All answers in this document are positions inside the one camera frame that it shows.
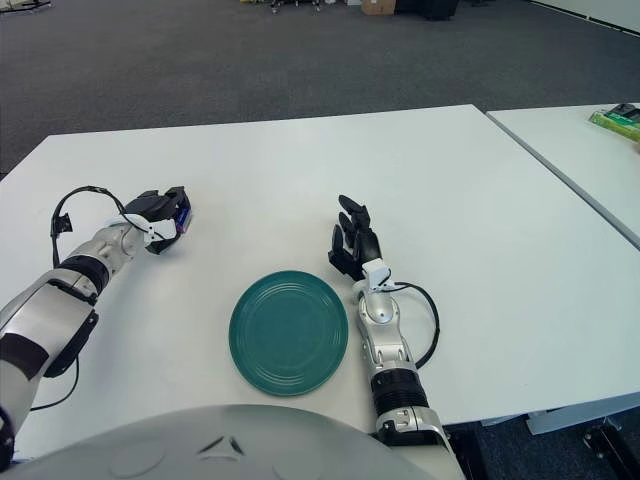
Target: desk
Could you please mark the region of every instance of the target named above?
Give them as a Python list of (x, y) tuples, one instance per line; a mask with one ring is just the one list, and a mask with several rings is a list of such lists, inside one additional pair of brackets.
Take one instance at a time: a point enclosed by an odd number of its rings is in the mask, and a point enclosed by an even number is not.
[[(640, 391), (640, 252), (473, 106), (48, 137), (0, 183), (12, 229), (0, 236), (1, 303), (49, 268), (51, 212), (85, 184), (123, 201), (185, 185), (193, 222), (103, 292), (78, 389), (28, 417), (17, 457), (208, 404), (286, 405), (372, 431), (353, 282), (327, 261), (339, 193), (366, 203), (394, 279), (438, 304), (440, 344), (420, 376), (443, 423)], [(114, 214), (90, 194), (67, 207), (61, 255)], [(247, 384), (227, 343), (236, 300), (283, 269), (328, 282), (351, 318), (335, 375), (284, 399)], [(417, 358), (431, 321), (417, 298), (397, 299)], [(36, 404), (72, 377), (44, 380)]]
[(640, 154), (588, 121), (614, 105), (488, 112), (517, 142), (640, 248)]

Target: floor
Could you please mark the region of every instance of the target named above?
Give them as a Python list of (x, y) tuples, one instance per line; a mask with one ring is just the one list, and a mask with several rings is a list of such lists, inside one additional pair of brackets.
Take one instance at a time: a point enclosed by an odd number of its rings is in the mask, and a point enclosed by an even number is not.
[[(0, 18), (0, 179), (48, 135), (473, 103), (640, 98), (640, 38), (523, 0), (449, 22), (237, 0), (54, 0)], [(640, 411), (616, 416), (640, 457)], [(585, 426), (481, 428), (493, 479), (613, 479)]]

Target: green plate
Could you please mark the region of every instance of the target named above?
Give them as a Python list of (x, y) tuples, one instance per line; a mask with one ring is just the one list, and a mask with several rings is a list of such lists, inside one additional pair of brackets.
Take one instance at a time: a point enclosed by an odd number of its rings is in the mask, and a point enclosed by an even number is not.
[(338, 368), (349, 335), (335, 292), (308, 273), (277, 272), (251, 285), (231, 316), (229, 346), (240, 373), (272, 395), (300, 395)]

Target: green package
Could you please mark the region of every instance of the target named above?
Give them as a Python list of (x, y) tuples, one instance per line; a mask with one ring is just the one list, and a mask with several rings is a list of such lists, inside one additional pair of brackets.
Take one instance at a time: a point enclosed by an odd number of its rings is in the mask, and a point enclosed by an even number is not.
[(600, 125), (607, 130), (624, 135), (631, 140), (640, 142), (640, 124), (633, 122), (626, 117), (600, 110), (593, 112), (591, 117), (589, 117), (589, 121), (596, 125)]

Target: black cable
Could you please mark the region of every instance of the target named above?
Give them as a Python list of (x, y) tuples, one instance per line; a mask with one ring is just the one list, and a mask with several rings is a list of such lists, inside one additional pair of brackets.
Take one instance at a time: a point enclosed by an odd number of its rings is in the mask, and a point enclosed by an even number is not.
[(436, 347), (438, 346), (438, 339), (440, 338), (440, 316), (438, 315), (438, 309), (436, 308), (436, 302), (433, 301), (433, 298), (431, 298), (431, 295), (429, 295), (424, 288), (422, 288), (422, 287), (420, 287), (418, 285), (414, 285), (413, 283), (408, 283), (408, 282), (396, 282), (396, 285), (402, 285), (402, 286), (400, 288), (396, 288), (396, 289), (393, 289), (393, 290), (385, 290), (385, 291), (386, 292), (398, 292), (398, 291), (404, 290), (406, 288), (413, 288), (413, 289), (417, 290), (418, 292), (420, 292), (422, 294), (422, 296), (427, 300), (427, 303), (431, 307), (431, 311), (433, 312), (433, 320), (434, 320), (434, 323), (436, 325), (436, 328), (435, 328), (435, 331), (433, 332), (433, 338), (431, 340), (431, 345), (429, 346), (429, 349), (416, 362), (416, 369), (419, 369), (431, 359), (431, 357), (433, 356), (434, 352), (436, 351)]
[(51, 407), (55, 407), (56, 405), (60, 405), (62, 402), (64, 402), (67, 398), (69, 398), (71, 396), (73, 391), (78, 386), (78, 380), (79, 379), (80, 379), (80, 359), (79, 359), (79, 357), (76, 357), (76, 379), (73, 381), (73, 386), (71, 387), (71, 390), (69, 390), (69, 393), (67, 393), (60, 400), (57, 400), (57, 401), (52, 402), (52, 403), (47, 403), (45, 405), (40, 405), (38, 407), (32, 407), (29, 411), (30, 412), (36, 412), (38, 410), (44, 410), (45, 408), (51, 408)]
[[(107, 190), (106, 188), (102, 188), (102, 187), (94, 187), (92, 185), (87, 185), (84, 187), (78, 187), (72, 191), (70, 191), (69, 193), (67, 193), (64, 197), (62, 197), (62, 200), (60, 200), (60, 202), (58, 202), (58, 205), (56, 206), (56, 209), (53, 211), (53, 215), (51, 216), (51, 231), (50, 231), (50, 236), (51, 236), (51, 245), (53, 248), (53, 267), (56, 268), (57, 266), (60, 265), (60, 254), (58, 253), (58, 236), (60, 235), (60, 233), (62, 233), (64, 230), (60, 229), (60, 225), (58, 224), (58, 219), (60, 219), (60, 211), (62, 210), (62, 207), (64, 206), (64, 202), (67, 201), (67, 199), (69, 199), (69, 197), (72, 197), (73, 195), (75, 195), (76, 193), (80, 193), (80, 192), (92, 192), (92, 193), (100, 193), (102, 195), (106, 195), (107, 197), (111, 198), (111, 200), (113, 200), (113, 202), (116, 204), (116, 207), (118, 209), (118, 213), (120, 215), (122, 215), (122, 218), (124, 218), (127, 223), (131, 224), (135, 229), (140, 230), (141, 232), (144, 233), (148, 233), (144, 228), (139, 227), (138, 225), (136, 225), (135, 223), (133, 223), (131, 220), (129, 220), (126, 216), (126, 212), (124, 210), (124, 205), (122, 205), (122, 202), (120, 200), (118, 200), (118, 198), (113, 195), (109, 190)], [(155, 235), (158, 235), (162, 240), (166, 240), (162, 235), (160, 235), (159, 233), (156, 233)]]

